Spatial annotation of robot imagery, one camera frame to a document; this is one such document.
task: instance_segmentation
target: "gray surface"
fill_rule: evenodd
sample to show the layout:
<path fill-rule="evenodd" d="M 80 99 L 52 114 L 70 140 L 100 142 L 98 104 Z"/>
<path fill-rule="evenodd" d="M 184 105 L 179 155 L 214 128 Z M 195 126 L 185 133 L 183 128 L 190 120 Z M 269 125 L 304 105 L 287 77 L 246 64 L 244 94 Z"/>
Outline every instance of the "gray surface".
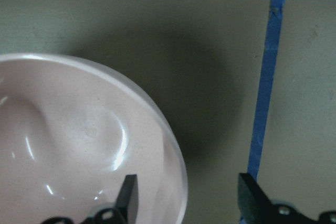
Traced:
<path fill-rule="evenodd" d="M 269 0 L 0 0 L 0 53 L 88 58 L 139 84 L 187 166 L 185 224 L 238 223 Z"/>
<path fill-rule="evenodd" d="M 287 0 L 259 181 L 317 218 L 335 210 L 336 0 Z"/>

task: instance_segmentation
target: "blue tape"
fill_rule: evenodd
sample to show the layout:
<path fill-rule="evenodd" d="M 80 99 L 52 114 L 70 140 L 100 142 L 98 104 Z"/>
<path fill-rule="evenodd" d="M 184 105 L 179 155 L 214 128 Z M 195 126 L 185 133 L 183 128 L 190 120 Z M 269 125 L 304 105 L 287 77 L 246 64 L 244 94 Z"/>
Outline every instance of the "blue tape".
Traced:
<path fill-rule="evenodd" d="M 247 172 L 250 173 L 255 180 L 257 180 L 261 153 L 263 151 L 262 146 L 264 143 L 269 102 L 277 61 L 282 23 L 282 7 L 284 3 L 285 0 L 271 0 L 269 11 L 265 50 L 261 65 L 258 98 L 247 167 Z"/>

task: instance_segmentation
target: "screw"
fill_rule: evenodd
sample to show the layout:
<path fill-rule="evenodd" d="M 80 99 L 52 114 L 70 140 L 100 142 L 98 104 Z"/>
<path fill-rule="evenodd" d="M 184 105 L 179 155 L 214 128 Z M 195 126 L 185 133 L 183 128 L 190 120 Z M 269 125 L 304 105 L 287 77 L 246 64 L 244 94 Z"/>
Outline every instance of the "screw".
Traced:
<path fill-rule="evenodd" d="M 331 214 L 331 215 L 330 215 L 330 221 L 331 221 L 332 223 L 336 223 L 336 214 Z"/>
<path fill-rule="evenodd" d="M 290 209 L 286 206 L 280 206 L 278 211 L 279 211 L 279 214 L 281 214 L 281 215 L 289 215 L 290 214 Z"/>

